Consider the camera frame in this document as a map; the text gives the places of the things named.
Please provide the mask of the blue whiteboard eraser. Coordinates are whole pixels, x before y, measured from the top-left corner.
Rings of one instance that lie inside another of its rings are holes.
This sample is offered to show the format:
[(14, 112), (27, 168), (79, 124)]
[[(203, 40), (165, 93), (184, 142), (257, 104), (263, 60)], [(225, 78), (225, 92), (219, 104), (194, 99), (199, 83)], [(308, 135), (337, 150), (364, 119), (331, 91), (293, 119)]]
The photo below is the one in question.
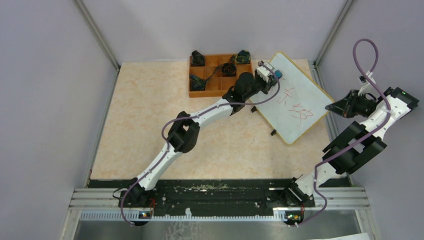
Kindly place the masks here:
[(282, 76), (283, 76), (283, 74), (282, 74), (282, 72), (280, 71), (280, 70), (275, 70), (274, 72), (273, 72), (273, 76), (276, 78), (276, 79), (281, 79), (282, 78)]

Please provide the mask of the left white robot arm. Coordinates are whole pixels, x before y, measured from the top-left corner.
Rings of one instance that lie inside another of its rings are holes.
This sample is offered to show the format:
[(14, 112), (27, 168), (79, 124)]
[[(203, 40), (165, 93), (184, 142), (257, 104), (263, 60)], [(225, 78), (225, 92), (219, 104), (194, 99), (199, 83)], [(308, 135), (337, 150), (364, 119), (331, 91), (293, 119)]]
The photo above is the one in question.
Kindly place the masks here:
[(150, 200), (150, 192), (160, 177), (177, 158), (196, 146), (203, 128), (219, 119), (238, 113), (248, 105), (247, 100), (259, 92), (268, 94), (272, 87), (280, 88), (282, 75), (280, 70), (266, 70), (265, 73), (261, 73), (256, 69), (255, 73), (243, 72), (235, 85), (231, 86), (216, 103), (194, 113), (182, 111), (175, 119), (167, 122), (166, 126), (170, 126), (170, 129), (167, 134), (162, 135), (165, 140), (162, 150), (152, 163), (132, 180), (132, 184), (121, 197), (121, 206), (125, 204), (131, 207), (146, 206)]

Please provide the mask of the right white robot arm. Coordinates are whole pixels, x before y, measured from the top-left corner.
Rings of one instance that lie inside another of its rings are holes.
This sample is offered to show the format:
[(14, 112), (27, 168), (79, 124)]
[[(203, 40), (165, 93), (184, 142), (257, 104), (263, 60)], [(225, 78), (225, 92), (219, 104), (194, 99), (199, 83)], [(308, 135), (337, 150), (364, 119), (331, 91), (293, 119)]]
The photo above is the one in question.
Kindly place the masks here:
[(299, 206), (310, 199), (316, 188), (342, 174), (352, 174), (385, 148), (384, 135), (398, 120), (414, 110), (419, 100), (402, 90), (389, 87), (379, 98), (351, 90), (343, 99), (325, 108), (344, 118), (365, 117), (353, 121), (324, 149), (322, 161), (299, 178), (292, 178), (282, 191), (287, 206)]

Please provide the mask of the yellow framed whiteboard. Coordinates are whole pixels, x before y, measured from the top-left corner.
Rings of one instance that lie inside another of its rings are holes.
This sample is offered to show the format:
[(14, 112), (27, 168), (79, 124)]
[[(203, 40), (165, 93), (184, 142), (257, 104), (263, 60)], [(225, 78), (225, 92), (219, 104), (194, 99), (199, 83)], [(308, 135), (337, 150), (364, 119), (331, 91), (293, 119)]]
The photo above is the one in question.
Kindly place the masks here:
[(334, 100), (307, 73), (283, 52), (277, 52), (268, 63), (282, 73), (280, 90), (273, 86), (268, 94), (259, 92), (249, 100), (283, 141), (291, 145), (315, 123), (328, 114), (326, 106)]

